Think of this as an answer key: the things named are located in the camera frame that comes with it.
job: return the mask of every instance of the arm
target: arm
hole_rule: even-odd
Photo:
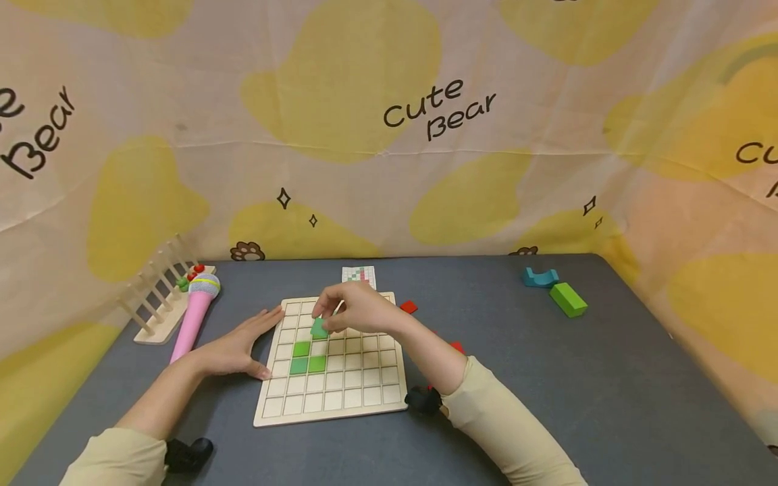
[[[97,437],[70,465],[61,485],[161,484],[165,439],[206,376],[244,372],[266,379],[270,370],[251,357],[259,336],[283,318],[281,307],[243,322],[227,335],[187,353],[169,365],[135,405]]]
[[[551,434],[492,372],[369,286],[347,282],[327,287],[314,307],[314,315],[319,314],[329,331],[353,327],[393,336],[440,392],[454,427],[481,446],[511,484],[586,484]]]

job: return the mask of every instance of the pattern card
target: pattern card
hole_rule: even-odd
[[[376,288],[376,268],[369,267],[343,267],[341,281],[366,281],[373,290]]]

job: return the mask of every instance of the microphone head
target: microphone head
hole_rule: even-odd
[[[190,294],[192,292],[205,292],[210,294],[211,297],[216,297],[221,289],[222,284],[214,274],[198,274],[197,277],[189,282]]]

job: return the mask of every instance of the paw print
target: paw print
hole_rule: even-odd
[[[265,254],[262,252],[259,245],[253,241],[248,243],[239,241],[235,244],[234,248],[230,248],[230,254],[235,261],[256,261],[265,259]]]
[[[530,246],[527,248],[526,246],[523,246],[519,248],[518,250],[509,253],[509,255],[537,255],[538,254],[538,247],[537,246]]]

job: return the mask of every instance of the red block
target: red block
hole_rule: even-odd
[[[459,341],[454,341],[451,343],[451,347],[464,354],[464,349],[462,349],[462,344]]]
[[[400,309],[403,309],[405,312],[407,312],[407,313],[409,313],[409,314],[413,314],[414,312],[416,312],[417,310],[419,310],[419,308],[418,308],[418,307],[416,307],[416,304],[414,304],[414,303],[413,303],[413,302],[411,302],[410,300],[409,300],[409,301],[407,301],[406,303],[404,303],[403,305],[401,305],[401,306],[400,306]]]

